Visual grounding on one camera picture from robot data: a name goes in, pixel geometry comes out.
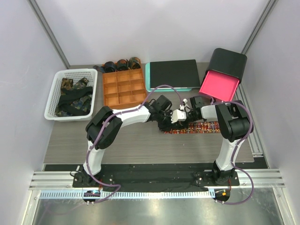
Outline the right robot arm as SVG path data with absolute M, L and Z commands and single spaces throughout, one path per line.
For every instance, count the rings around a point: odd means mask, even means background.
M 240 100 L 205 105 L 201 96 L 194 96 L 190 103 L 188 122 L 216 119 L 219 124 L 223 140 L 210 178 L 215 185 L 225 186 L 234 177 L 235 160 L 241 145 L 253 132 L 252 116 Z

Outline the multicoloured plaid tie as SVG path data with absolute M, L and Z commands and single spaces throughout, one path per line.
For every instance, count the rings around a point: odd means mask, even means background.
M 172 129 L 164 131 L 164 134 L 211 134 L 220 133 L 219 124 L 217 121 L 193 122 L 184 129 Z

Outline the black pink drawer cabinet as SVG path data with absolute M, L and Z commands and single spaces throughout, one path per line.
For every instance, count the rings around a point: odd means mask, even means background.
M 247 56 L 223 48 L 213 51 L 199 93 L 217 101 L 231 101 L 241 83 Z

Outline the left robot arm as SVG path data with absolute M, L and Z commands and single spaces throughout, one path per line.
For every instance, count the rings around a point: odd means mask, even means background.
M 161 127 L 170 125 L 172 103 L 164 95 L 127 109 L 111 109 L 103 106 L 86 126 L 88 150 L 83 164 L 83 181 L 95 187 L 99 181 L 105 150 L 114 142 L 121 128 L 136 123 L 156 121 Z

